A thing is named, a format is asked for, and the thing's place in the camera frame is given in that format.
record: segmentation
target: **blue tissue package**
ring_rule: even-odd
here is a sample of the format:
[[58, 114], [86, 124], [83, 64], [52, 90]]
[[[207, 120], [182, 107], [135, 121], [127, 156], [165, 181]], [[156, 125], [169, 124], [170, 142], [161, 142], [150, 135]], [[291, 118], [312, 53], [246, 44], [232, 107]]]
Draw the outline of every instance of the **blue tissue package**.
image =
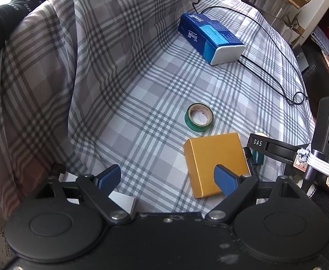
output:
[[182, 14], [178, 31], [212, 66], [237, 61], [246, 48], [208, 14]]

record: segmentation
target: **light blue label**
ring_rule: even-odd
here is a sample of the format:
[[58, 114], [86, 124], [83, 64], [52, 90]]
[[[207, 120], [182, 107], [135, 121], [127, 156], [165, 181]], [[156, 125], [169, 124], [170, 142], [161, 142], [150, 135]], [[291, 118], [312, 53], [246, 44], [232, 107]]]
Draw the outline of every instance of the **light blue label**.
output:
[[222, 45], [224, 43], [229, 43], [217, 30], [215, 30], [211, 25], [207, 24], [200, 27], [201, 30], [207, 34], [216, 45]]

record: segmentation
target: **gold box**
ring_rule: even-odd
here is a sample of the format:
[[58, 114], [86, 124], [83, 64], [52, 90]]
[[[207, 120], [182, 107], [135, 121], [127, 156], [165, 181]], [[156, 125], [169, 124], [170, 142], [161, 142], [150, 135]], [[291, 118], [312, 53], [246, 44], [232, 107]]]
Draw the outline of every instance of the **gold box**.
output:
[[249, 173], [237, 133], [191, 138], [183, 148], [195, 198], [221, 192], [213, 177], [214, 167], [218, 164], [238, 176]]

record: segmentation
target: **blue gripper pad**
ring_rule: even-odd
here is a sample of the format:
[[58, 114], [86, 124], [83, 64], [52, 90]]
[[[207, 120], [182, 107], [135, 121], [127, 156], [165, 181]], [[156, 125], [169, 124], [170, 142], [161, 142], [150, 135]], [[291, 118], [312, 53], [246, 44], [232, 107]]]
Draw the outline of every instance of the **blue gripper pad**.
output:
[[214, 168], [214, 182], [225, 196], [229, 196], [239, 186], [239, 176], [223, 165], [218, 164]]
[[121, 169], [117, 164], [110, 166], [95, 177], [95, 185], [108, 196], [121, 181]]

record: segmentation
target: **screw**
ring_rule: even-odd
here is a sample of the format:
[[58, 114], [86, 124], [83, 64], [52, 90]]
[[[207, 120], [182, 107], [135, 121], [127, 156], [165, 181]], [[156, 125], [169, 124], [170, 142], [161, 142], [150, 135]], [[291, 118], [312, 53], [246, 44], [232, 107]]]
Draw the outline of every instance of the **screw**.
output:
[[128, 216], [128, 214], [123, 210], [116, 210], [111, 212], [110, 216], [114, 220], [121, 220], [121, 219], [125, 219]]
[[213, 210], [208, 213], [208, 216], [210, 219], [219, 220], [225, 218], [226, 214], [221, 210]]

